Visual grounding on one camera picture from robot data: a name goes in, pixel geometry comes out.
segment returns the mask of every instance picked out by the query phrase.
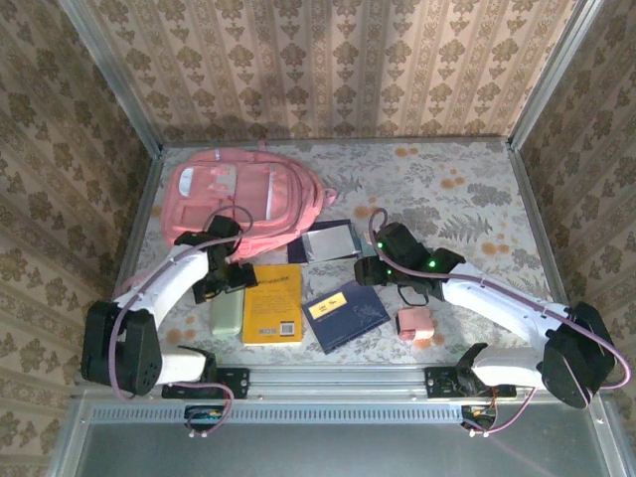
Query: floral tablecloth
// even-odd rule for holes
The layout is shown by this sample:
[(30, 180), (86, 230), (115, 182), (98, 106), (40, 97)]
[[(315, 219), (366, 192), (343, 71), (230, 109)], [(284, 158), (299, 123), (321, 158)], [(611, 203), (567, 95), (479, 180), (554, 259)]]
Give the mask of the floral tablecloth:
[[(165, 167), (139, 256), (139, 271), (156, 265), (169, 250), (161, 235), (165, 186), (174, 168), (204, 148), (164, 152)], [(493, 276), (548, 297), (549, 289), (508, 152), (496, 140), (472, 143), (370, 143), (270, 145), (268, 150), (310, 166), (339, 193), (320, 220), (351, 219), (361, 234), (375, 207), (390, 221), (407, 225), (430, 247), (445, 246)], [(278, 263), (284, 251), (255, 262)], [(354, 278), (354, 260), (303, 265), (303, 301)], [(376, 287), (393, 317), (405, 305), (394, 286)], [(407, 297), (415, 301), (416, 295)], [(435, 335), (420, 343), (398, 339), (392, 320), (326, 356), (303, 318), (299, 346), (245, 347), (240, 335), (213, 337), (210, 304), (195, 305), (186, 293), (159, 334), (171, 344), (209, 349), (225, 365), (454, 363), (473, 343), (522, 346), (507, 330), (466, 309), (431, 299)]]

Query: yellow label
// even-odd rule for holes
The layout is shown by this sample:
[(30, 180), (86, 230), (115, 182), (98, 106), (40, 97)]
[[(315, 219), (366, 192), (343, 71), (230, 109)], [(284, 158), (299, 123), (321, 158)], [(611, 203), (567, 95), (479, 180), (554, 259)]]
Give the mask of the yellow label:
[(341, 307), (345, 303), (347, 303), (347, 300), (345, 299), (345, 295), (343, 295), (341, 291), (339, 293), (336, 293), (335, 295), (330, 296), (327, 299), (322, 300), (320, 303), (316, 303), (314, 306), (310, 306), (309, 313), (311, 313), (311, 317), (314, 320), (317, 320), (321, 316), (324, 316), (330, 311)]

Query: wallpaper wall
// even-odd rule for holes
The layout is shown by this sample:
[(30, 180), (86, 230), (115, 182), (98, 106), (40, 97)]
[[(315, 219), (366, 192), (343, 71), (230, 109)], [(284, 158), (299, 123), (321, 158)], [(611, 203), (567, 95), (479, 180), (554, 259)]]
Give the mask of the wallpaper wall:
[[(636, 369), (636, 4), (607, 0), (522, 155), (572, 301)], [(636, 448), (636, 383), (618, 392)]]
[(43, 475), (148, 160), (55, 1), (0, 2), (0, 475)]
[(506, 135), (573, 0), (87, 0), (162, 142)]

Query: vent slot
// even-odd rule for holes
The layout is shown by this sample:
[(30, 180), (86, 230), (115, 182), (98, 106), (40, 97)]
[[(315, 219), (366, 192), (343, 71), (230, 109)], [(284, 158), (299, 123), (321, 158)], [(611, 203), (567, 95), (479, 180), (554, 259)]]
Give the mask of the vent slot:
[[(91, 423), (183, 423), (184, 403), (95, 404)], [(252, 424), (421, 424), (461, 422), (456, 404), (253, 404), (240, 402), (230, 419)]]

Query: barcode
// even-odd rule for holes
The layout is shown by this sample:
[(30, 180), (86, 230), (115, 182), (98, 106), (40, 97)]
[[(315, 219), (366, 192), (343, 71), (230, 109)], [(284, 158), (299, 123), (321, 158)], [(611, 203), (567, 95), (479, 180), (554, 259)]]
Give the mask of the barcode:
[(280, 323), (280, 336), (293, 336), (294, 324), (290, 322)]

